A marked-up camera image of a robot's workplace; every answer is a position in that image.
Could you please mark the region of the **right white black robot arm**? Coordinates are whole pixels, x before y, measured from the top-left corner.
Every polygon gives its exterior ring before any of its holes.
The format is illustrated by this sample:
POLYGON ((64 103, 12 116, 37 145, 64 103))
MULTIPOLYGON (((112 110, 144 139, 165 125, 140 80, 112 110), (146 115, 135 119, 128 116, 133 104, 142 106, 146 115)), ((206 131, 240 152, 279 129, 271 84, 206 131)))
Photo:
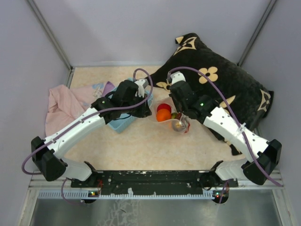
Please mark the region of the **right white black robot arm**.
POLYGON ((209 96, 199 97, 185 81, 174 82, 169 95, 177 111, 221 135, 245 156, 240 160, 219 163, 210 174, 213 185, 221 186, 228 179, 240 178, 257 185, 266 182, 267 176, 279 163, 282 145, 278 140, 268 141, 254 134, 237 123, 209 96))

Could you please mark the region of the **green orange mango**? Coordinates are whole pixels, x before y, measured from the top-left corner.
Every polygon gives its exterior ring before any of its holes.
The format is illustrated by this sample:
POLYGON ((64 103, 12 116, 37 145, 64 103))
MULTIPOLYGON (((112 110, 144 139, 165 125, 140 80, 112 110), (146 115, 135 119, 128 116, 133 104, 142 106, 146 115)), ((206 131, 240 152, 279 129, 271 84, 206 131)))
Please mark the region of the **green orange mango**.
POLYGON ((177 113, 171 113, 171 119, 176 119, 175 117, 176 117, 176 114, 177 113))

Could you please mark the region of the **light blue plastic basket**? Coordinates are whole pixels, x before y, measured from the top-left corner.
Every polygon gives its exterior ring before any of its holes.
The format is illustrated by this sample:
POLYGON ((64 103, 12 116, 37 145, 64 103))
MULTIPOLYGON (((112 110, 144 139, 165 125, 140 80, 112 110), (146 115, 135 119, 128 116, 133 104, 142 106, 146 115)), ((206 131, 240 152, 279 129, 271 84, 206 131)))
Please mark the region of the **light blue plastic basket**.
MULTIPOLYGON (((134 80, 133 79, 128 79, 128 82, 121 82, 117 87, 115 87, 112 91, 110 91, 109 93, 106 94, 106 96, 109 99, 112 99, 114 97, 114 101, 120 102, 124 101, 123 105, 124 106, 128 106, 128 105, 135 105, 139 102, 142 101, 141 97, 137 97, 136 93, 134 95, 134 97, 124 97, 124 95, 126 94, 125 91, 123 91, 125 89, 125 85, 132 85, 134 84, 134 80)), ((147 99, 149 107, 152 103, 152 99, 153 99, 153 95, 150 94, 149 91, 145 90, 145 94, 143 99, 147 99)), ((115 130, 117 133, 121 133, 123 132, 132 122, 134 122, 137 118, 134 116, 131 116, 129 113, 131 112, 132 109, 128 109, 127 112, 122 112, 122 114, 109 122, 109 126, 115 130)))

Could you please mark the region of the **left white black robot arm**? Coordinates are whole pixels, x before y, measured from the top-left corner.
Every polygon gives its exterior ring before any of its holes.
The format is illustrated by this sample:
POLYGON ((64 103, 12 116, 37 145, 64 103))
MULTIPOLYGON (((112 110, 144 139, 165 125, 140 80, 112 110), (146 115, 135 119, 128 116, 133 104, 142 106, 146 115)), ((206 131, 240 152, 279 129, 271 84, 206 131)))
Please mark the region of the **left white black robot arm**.
POLYGON ((146 79, 125 80, 113 92, 94 101, 79 118, 59 132, 45 139, 34 138, 32 160, 46 181, 66 177, 82 181, 88 187, 94 186, 98 181, 94 168, 88 162, 68 160, 65 154, 81 139, 123 113, 136 118, 150 116, 147 86, 146 79))

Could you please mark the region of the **dark red apple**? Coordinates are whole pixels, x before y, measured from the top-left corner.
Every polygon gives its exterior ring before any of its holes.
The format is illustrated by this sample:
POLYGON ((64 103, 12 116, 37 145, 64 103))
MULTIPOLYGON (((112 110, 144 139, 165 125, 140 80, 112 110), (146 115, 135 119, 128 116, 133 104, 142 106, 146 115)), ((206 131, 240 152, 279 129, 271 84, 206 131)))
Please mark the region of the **dark red apple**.
POLYGON ((177 113, 175 118, 176 118, 177 120, 180 120, 181 117, 182 117, 182 114, 181 114, 181 113, 177 113))

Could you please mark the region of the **orange fruit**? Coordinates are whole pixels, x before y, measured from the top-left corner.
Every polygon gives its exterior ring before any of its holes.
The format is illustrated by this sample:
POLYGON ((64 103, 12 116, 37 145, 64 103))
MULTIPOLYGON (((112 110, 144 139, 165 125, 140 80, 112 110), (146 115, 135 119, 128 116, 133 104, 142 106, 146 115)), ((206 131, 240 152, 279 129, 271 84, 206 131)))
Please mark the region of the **orange fruit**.
POLYGON ((156 119, 158 122, 167 121, 171 119, 171 117, 171 112, 167 109, 160 109, 156 114, 156 119))

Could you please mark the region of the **clear dotted zip bag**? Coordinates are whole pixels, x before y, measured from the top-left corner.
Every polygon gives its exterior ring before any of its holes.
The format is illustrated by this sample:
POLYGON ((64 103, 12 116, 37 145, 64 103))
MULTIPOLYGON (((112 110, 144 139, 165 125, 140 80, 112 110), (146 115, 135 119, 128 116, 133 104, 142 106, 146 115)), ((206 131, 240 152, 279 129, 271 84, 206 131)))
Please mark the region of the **clear dotted zip bag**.
POLYGON ((153 123, 182 134, 189 131, 188 117, 177 111, 171 97, 153 101, 150 109, 153 123))

